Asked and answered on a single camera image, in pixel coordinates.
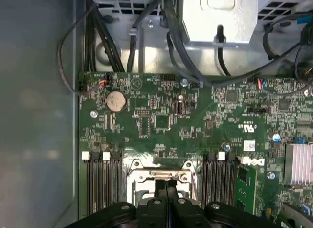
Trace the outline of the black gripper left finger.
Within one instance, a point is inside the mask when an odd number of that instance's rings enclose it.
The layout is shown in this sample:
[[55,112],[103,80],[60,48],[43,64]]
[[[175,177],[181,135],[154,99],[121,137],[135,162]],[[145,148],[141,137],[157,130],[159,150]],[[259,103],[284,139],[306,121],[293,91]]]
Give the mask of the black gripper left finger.
[[113,203],[107,208],[67,225],[68,228],[164,228],[167,221],[167,186],[155,181],[155,196],[139,201]]

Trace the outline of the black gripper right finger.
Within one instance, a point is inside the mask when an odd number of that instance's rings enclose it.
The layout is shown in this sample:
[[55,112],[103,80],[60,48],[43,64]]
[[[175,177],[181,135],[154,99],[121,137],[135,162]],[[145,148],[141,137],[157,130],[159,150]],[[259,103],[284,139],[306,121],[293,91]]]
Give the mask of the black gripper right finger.
[[220,202],[208,203],[200,208],[188,198],[180,198],[177,181],[168,181],[169,215],[175,228],[278,228],[277,224],[263,220],[243,210]]

